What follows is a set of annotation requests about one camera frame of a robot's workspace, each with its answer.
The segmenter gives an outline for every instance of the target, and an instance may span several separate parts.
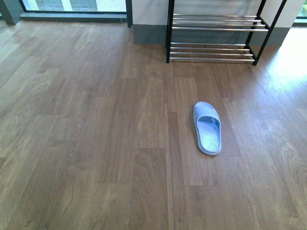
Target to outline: rack leg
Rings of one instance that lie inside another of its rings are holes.
[[[263,11],[263,8],[264,8],[265,3],[266,3],[266,0],[262,0],[262,1],[261,1],[260,6],[259,6],[259,9],[258,9],[258,12],[257,12],[257,14],[256,14],[257,17],[260,17],[260,15],[261,15],[261,13],[262,13],[262,11]],[[249,45],[250,40],[251,40],[253,34],[254,34],[253,31],[249,32],[248,38],[247,38],[247,40],[246,40],[246,44],[247,44],[247,45]]]
[[[171,52],[174,6],[175,6],[175,0],[169,0],[168,1],[168,18],[167,18],[166,43],[165,43],[166,63],[169,63],[169,57],[170,57],[170,52]]]
[[[265,48],[265,46],[266,46],[266,44],[267,44],[267,42],[268,42],[270,36],[271,36],[271,33],[272,33],[272,31],[273,31],[273,29],[274,29],[276,23],[277,23],[277,20],[278,20],[280,14],[281,14],[282,11],[283,11],[283,7],[285,6],[286,2],[287,2],[287,0],[283,0],[283,1],[282,1],[281,5],[280,5],[280,7],[279,7],[279,9],[278,9],[278,11],[277,11],[277,13],[276,13],[276,16],[275,16],[275,18],[274,18],[274,20],[273,20],[273,22],[272,22],[272,25],[271,25],[271,27],[270,27],[270,29],[269,29],[267,35],[265,36],[265,39],[264,39],[264,41],[263,41],[263,43],[262,43],[262,46],[261,46],[261,48],[260,48],[260,50],[259,50],[259,53],[258,53],[258,55],[257,55],[257,57],[256,57],[256,59],[255,59],[255,62],[253,63],[254,66],[257,65],[257,63],[258,63],[258,61],[259,61],[259,59],[260,59],[260,56],[261,56],[261,54],[262,54],[262,52],[263,52],[263,50],[264,50],[264,48]]]

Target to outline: window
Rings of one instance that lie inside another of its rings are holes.
[[[125,0],[23,0],[28,11],[126,12]]]
[[[298,14],[297,18],[305,18],[307,19],[307,0],[305,1],[300,13]]]

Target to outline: chrome bar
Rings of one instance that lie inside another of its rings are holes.
[[[250,62],[255,61],[253,59],[230,59],[230,58],[209,58],[209,57],[170,57],[170,59],[204,60],[204,61],[250,61]]]
[[[252,54],[221,54],[221,53],[202,53],[202,52],[170,52],[170,54],[187,54],[187,55],[224,55],[224,56],[253,56]]]
[[[202,28],[202,27],[177,27],[174,30],[216,30],[216,31],[269,31],[268,29],[226,29],[226,28]]]
[[[257,16],[252,15],[213,15],[213,14],[181,14],[174,13],[174,16],[188,16],[188,17],[234,17],[234,18],[256,18]]]
[[[174,45],[200,45],[200,46],[245,46],[245,44],[206,44],[206,43],[182,43],[172,42]]]
[[[228,51],[249,51],[249,49],[228,49],[228,48],[205,48],[205,47],[171,47],[171,49],[192,49],[192,50],[228,50]]]
[[[173,20],[183,20],[183,21],[208,21],[208,22],[252,22],[260,23],[261,20],[239,20],[239,19],[193,19],[193,18],[173,18]]]
[[[189,26],[247,26],[247,27],[256,27],[256,26],[260,26],[260,27],[265,27],[264,24],[255,24],[255,25],[251,25],[251,24],[218,24],[218,23],[173,23],[173,25],[189,25]]]

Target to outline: light blue slipper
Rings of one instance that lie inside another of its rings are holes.
[[[221,121],[215,108],[207,102],[197,102],[193,110],[197,142],[200,150],[215,156],[221,152]]]

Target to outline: white wall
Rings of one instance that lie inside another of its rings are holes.
[[[267,0],[263,19],[271,24],[282,0]],[[305,0],[288,0],[276,27],[290,28]],[[175,0],[175,13],[255,15],[260,0]],[[132,0],[133,23],[166,25],[168,0]]]

